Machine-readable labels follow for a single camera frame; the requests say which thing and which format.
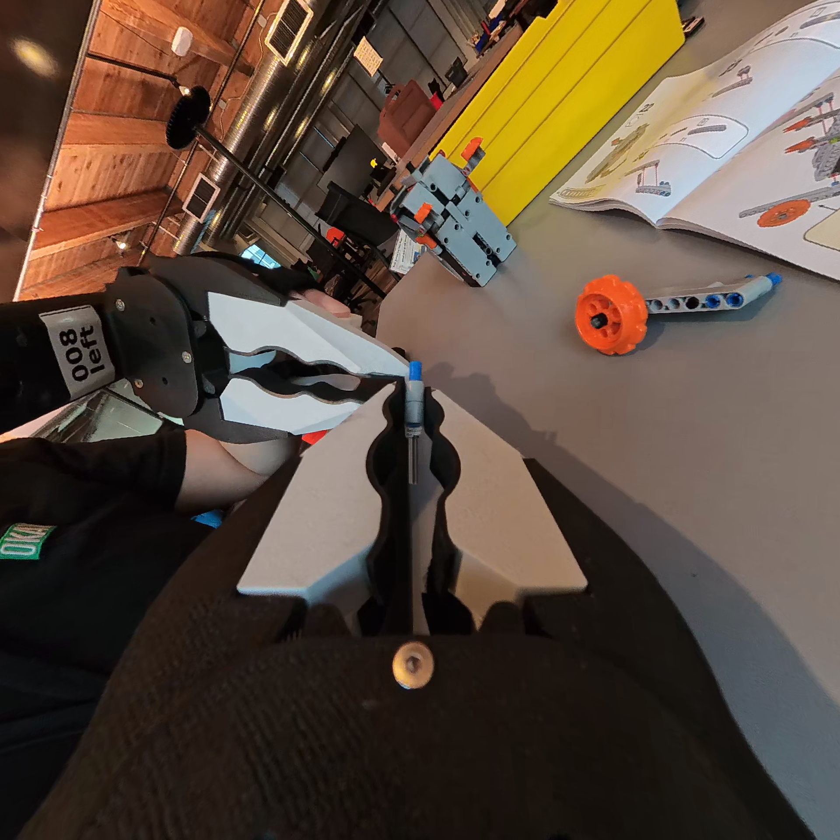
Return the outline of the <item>grey brick robot model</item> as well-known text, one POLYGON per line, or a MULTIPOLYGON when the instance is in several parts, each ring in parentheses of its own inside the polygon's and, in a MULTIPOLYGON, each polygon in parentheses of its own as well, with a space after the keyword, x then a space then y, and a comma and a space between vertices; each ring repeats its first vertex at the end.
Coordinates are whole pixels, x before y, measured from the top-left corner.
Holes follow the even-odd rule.
POLYGON ((482 139, 467 143, 458 166, 444 152, 429 155, 405 179, 390 212, 400 229, 424 245, 471 287, 485 287, 516 248, 470 175, 485 156, 482 139))

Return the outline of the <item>open instruction booklet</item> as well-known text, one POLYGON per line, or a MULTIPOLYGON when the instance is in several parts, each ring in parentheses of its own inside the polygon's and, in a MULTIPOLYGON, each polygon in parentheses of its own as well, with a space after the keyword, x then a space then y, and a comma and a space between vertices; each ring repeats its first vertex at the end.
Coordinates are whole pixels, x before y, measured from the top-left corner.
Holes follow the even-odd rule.
POLYGON ((664 80, 551 195, 839 279, 839 2, 664 80))

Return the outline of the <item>orange wheel beam assembly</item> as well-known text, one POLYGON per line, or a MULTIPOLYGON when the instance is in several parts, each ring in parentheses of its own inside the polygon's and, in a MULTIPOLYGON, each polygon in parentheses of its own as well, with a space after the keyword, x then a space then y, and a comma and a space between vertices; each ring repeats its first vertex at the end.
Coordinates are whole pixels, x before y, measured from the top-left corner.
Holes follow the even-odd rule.
POLYGON ((640 290, 618 276, 604 276, 584 287, 574 325, 583 342, 601 354, 629 354, 645 339, 652 317, 739 312, 774 291, 782 279, 770 272, 705 286, 640 290))

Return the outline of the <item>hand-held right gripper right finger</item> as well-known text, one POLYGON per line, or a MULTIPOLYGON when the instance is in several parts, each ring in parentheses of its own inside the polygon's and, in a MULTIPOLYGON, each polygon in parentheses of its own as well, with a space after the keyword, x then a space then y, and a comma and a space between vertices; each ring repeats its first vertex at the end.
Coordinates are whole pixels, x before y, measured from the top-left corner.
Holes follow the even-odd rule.
POLYGON ((583 592, 587 580, 521 454, 438 389, 429 393, 437 502, 429 591, 483 623, 499 602, 583 592))

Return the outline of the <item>black monitor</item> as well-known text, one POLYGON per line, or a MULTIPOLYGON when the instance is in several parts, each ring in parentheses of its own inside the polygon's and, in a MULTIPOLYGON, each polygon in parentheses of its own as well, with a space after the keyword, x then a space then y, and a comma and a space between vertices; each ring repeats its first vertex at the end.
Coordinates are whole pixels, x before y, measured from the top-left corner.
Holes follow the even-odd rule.
POLYGON ((362 127, 355 124, 336 145, 318 185, 326 191, 329 184, 334 183, 351 194, 359 195, 371 184, 376 168, 391 163, 391 157, 362 127))

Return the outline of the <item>wooden workbench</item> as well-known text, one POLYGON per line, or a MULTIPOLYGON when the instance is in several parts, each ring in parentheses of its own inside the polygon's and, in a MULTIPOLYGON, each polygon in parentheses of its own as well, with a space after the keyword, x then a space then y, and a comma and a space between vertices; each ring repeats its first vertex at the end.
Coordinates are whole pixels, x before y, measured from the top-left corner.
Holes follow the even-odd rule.
POLYGON ((380 209, 384 209, 399 191, 405 176, 408 174, 408 165, 418 167, 433 152, 446 133, 454 126, 460 114, 487 83, 512 47, 516 45, 522 33, 520 24, 514 23, 507 33, 478 60, 469 72, 465 82, 444 101, 442 107, 436 111, 428 125, 399 160, 394 178, 385 189, 378 204, 380 209))

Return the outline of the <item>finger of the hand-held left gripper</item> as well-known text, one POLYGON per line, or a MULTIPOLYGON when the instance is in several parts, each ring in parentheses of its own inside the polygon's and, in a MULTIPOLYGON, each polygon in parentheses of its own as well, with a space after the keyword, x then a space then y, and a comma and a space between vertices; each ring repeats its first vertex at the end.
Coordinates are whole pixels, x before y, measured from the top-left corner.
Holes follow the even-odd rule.
POLYGON ((409 373, 399 353, 307 301, 280 306, 213 291, 206 298, 208 321, 236 354, 278 350, 304 364, 331 364, 361 377, 409 373))
POLYGON ((235 375, 220 397, 225 421, 302 436, 329 431, 386 385, 381 376, 317 373, 285 377, 275 367, 235 375))

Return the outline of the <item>white vent grille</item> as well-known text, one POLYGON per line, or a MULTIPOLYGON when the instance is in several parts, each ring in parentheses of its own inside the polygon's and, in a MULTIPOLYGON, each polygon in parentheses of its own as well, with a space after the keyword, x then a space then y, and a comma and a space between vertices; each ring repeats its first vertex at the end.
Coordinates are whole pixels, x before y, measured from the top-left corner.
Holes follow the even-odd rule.
POLYGON ((219 193, 218 184, 204 173, 199 173, 183 203, 185 214, 198 223, 202 223, 207 218, 219 193))
POLYGON ((313 17, 304 1, 283 1, 270 24, 264 43, 283 66, 288 66, 297 52, 313 17))

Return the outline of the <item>person's left forearm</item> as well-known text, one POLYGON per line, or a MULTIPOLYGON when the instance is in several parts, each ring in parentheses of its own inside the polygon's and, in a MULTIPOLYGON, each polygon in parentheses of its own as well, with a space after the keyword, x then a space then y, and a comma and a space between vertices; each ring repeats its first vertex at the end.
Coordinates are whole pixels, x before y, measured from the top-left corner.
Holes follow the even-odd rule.
POLYGON ((175 509, 196 515, 230 508, 248 498, 293 459, 300 444, 299 436, 230 444, 186 430, 185 470, 175 509))

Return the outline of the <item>silver ventilation duct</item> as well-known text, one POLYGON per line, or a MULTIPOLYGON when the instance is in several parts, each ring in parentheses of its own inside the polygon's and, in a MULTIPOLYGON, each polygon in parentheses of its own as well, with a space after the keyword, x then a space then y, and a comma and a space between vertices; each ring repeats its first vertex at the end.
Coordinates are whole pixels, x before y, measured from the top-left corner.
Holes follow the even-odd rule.
MULTIPOLYGON (((371 2, 363 1, 304 2, 313 10, 313 17, 288 66, 283 66, 264 43, 280 5, 271 16, 263 32, 265 54, 224 134, 224 144, 259 176, 265 176, 266 162, 277 142, 293 139, 306 108, 318 96, 317 85, 335 78, 371 6, 371 2)), ((203 173, 218 184, 220 193, 209 221, 198 223, 184 215, 173 246, 179 256, 191 253, 199 243, 216 245, 231 239, 235 224, 245 219, 256 199, 256 189, 224 157, 215 155, 203 173)))

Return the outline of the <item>grey angled beam blue pins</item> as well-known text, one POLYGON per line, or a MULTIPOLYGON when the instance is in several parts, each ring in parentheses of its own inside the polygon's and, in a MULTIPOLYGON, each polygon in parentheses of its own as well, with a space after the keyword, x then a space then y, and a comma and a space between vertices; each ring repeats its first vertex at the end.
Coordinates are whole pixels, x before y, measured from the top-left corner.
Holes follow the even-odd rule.
POLYGON ((419 439, 424 431, 425 385, 423 364, 411 361, 405 382, 404 429, 407 444, 407 480, 417 484, 419 472, 419 439))

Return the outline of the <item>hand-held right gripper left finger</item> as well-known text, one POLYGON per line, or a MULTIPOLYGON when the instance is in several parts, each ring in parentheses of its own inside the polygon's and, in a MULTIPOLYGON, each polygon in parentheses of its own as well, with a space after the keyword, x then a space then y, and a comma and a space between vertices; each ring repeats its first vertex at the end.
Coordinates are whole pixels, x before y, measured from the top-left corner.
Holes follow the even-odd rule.
POLYGON ((311 446, 237 584, 403 630, 403 384, 380 391, 311 446))

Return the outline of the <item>person's left hand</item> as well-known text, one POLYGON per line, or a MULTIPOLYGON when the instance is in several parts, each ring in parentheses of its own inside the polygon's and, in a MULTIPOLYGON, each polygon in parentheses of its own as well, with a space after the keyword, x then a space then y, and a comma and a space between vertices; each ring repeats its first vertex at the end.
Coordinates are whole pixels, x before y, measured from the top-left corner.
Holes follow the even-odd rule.
POLYGON ((290 293, 290 297, 294 300, 308 301, 312 305, 331 313, 336 318, 346 319, 352 315, 348 306, 318 288, 294 290, 290 293))

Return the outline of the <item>black disc pole lamp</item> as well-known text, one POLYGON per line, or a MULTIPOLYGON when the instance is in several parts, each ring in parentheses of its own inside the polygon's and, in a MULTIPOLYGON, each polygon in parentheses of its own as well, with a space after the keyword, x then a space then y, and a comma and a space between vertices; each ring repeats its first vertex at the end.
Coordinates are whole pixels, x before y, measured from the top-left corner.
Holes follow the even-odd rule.
POLYGON ((200 140, 206 147, 220 154, 264 198, 278 205, 288 216, 306 230, 315 241, 324 245, 346 272, 349 272, 357 281, 363 283, 379 299, 384 299, 385 292, 383 289, 366 276, 360 267, 342 256, 314 226, 288 203, 282 200, 263 179, 253 173, 231 150, 205 129, 204 126, 210 111, 211 99, 208 91, 203 87, 191 88, 188 94, 180 97, 167 121, 165 128, 165 140, 167 144, 175 151, 180 151, 193 141, 200 140))

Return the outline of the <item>yellow storage bin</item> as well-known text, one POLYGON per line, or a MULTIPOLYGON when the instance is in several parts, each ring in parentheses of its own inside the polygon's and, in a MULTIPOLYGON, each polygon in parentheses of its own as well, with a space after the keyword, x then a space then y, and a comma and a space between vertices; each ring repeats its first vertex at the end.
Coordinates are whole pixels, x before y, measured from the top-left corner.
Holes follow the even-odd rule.
POLYGON ((437 152, 462 164, 505 225, 684 44, 677 1, 565 1, 538 17, 472 98, 437 152))

